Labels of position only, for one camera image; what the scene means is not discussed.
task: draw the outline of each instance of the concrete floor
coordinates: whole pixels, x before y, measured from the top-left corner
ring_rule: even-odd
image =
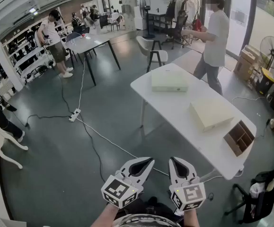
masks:
[[[97,57],[93,57],[91,64],[97,86],[93,86],[87,69],[84,77],[80,107],[84,121],[132,154],[154,157],[155,167],[164,172],[168,171],[171,156],[182,157],[193,164],[199,176],[210,172],[212,166],[152,108],[147,107],[144,129],[139,129],[141,98],[131,89],[130,83],[146,72],[147,60],[141,55],[135,39],[121,42],[125,39],[126,35],[112,40],[121,71],[107,45],[96,49]],[[163,46],[168,51],[169,62],[189,51],[179,45],[175,45],[174,50],[170,48],[169,44]],[[78,107],[83,72],[82,65],[76,63],[75,66],[74,76],[62,79],[64,97],[72,111]],[[232,72],[220,73],[219,79],[224,97],[230,101],[236,96],[258,97]],[[28,84],[10,102],[18,108],[16,114],[24,123],[31,114],[70,115],[61,97],[61,81],[53,70]],[[274,114],[264,99],[235,99],[234,105],[257,126],[257,136],[263,133],[265,122]],[[12,113],[6,114],[20,126]],[[3,148],[7,156],[24,167],[19,170],[2,161],[2,178],[14,219],[26,221],[29,227],[90,226],[106,202],[100,191],[103,182],[99,175],[99,160],[82,124],[78,121],[71,123],[66,118],[39,120],[35,117],[30,118],[29,124],[31,129],[26,130],[23,140],[23,145],[29,147],[28,152],[9,143]],[[132,159],[92,130],[89,133],[101,156],[105,179]],[[232,192],[232,185],[239,183],[248,190],[251,178],[273,168],[274,134],[267,128],[264,138],[255,141],[241,177],[231,181],[216,178],[205,184],[207,195],[213,192],[214,199],[207,200],[197,211],[200,226],[239,226],[235,221],[242,218],[243,210],[223,216],[225,210],[237,205],[239,195]],[[152,171],[141,198],[147,200],[154,195],[175,209],[168,198],[169,185],[168,177]]]

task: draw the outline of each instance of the white pillar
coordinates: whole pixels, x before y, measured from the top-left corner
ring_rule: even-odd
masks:
[[[9,58],[6,57],[5,53],[3,52],[3,47],[0,42],[0,64],[3,67],[5,73],[7,74],[8,78],[14,85],[17,91],[20,91],[23,88],[23,85],[20,81],[19,75],[16,73],[14,67],[12,66]]]

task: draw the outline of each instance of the white cable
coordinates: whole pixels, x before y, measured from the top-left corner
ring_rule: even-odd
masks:
[[[208,182],[208,181],[210,181],[210,180],[212,180],[212,179],[214,179],[214,178],[217,178],[217,177],[223,177],[223,176],[215,176],[215,177],[212,177],[211,179],[208,179],[208,180],[206,180],[206,181],[203,182],[203,183],[206,183],[206,182]]]
[[[84,66],[84,68],[83,68],[83,74],[82,74],[82,83],[81,83],[81,89],[80,89],[80,98],[79,98],[79,106],[78,106],[78,109],[80,109],[80,101],[81,101],[81,94],[82,94],[83,81],[84,81],[85,58],[84,58],[83,66]]]
[[[265,98],[265,99],[267,100],[267,98],[264,97],[264,96],[258,97],[257,99],[254,99],[254,98],[246,98],[246,97],[239,97],[239,96],[237,96],[237,97],[234,97],[234,98],[231,100],[231,104],[233,104],[233,100],[236,99],[236,98],[242,98],[242,99],[247,99],[247,100],[252,100],[252,101],[256,101],[256,100],[258,100],[259,98]]]
[[[118,147],[119,149],[121,149],[122,151],[126,152],[127,154],[131,155],[131,156],[134,157],[134,158],[137,158],[137,157],[134,156],[133,154],[129,153],[127,150],[125,150],[125,149],[121,148],[120,146],[116,145],[115,143],[111,142],[108,138],[105,138],[103,135],[101,135],[100,133],[98,133],[97,131],[95,131],[94,128],[90,127],[90,126],[87,125],[86,123],[84,123],[84,124],[85,124],[87,127],[89,127],[90,129],[92,129],[95,133],[97,133],[100,137],[102,137],[102,138],[104,138],[105,140],[107,140],[107,141],[108,141],[109,143],[111,143],[112,145],[117,146],[117,147]],[[156,170],[156,171],[158,171],[158,172],[160,172],[160,173],[162,173],[162,174],[164,174],[164,175],[166,175],[166,176],[169,176],[168,174],[166,174],[166,173],[164,173],[164,172],[162,172],[162,171],[160,171],[160,170],[158,170],[158,169],[155,169],[155,168],[154,168],[154,170]]]

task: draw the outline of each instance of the backpack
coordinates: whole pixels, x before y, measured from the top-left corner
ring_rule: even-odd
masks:
[[[87,11],[85,9],[82,10],[82,15],[83,15],[84,18],[87,16]]]
[[[74,17],[72,18],[71,24],[72,24],[73,28],[76,28],[79,26],[77,20]]]

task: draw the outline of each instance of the glass door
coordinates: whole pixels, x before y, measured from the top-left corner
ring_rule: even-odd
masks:
[[[240,54],[244,43],[251,6],[250,3],[251,0],[231,0],[230,33],[226,49],[236,56]]]

